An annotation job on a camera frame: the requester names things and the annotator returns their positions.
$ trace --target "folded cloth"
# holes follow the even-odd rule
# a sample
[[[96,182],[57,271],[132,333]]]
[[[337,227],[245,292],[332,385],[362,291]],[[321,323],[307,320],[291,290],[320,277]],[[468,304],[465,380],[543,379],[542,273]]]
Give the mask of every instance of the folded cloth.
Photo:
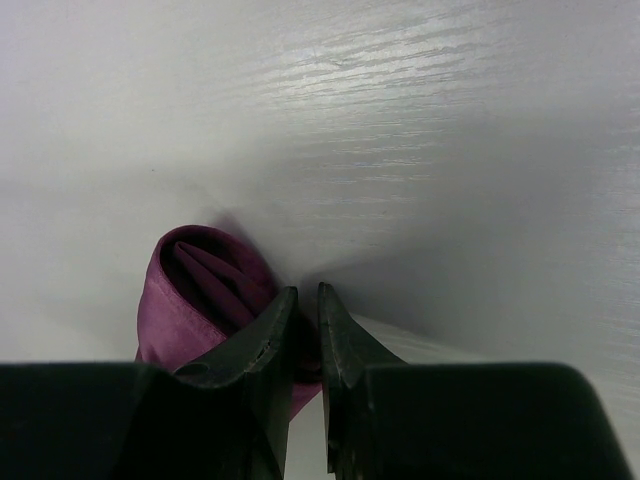
[[[174,371],[249,325],[275,298],[262,258],[218,229],[189,225],[160,239],[138,308],[136,360]],[[322,388],[320,341],[303,320],[291,418]]]

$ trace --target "cloth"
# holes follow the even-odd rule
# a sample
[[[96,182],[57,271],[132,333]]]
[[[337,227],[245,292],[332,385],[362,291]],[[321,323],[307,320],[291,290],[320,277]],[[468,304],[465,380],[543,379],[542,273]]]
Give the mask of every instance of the cloth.
[[[249,325],[277,291],[262,258],[231,235],[176,228],[160,239],[147,270],[136,360],[174,371]],[[322,388],[318,332],[301,324],[291,418]]]

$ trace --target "gray surface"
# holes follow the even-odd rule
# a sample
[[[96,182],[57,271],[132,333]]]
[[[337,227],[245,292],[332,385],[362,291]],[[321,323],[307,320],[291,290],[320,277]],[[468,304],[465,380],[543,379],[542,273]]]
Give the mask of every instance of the gray surface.
[[[0,357],[129,358],[155,240],[223,222],[306,296],[584,369],[637,464],[639,14],[3,1]]]

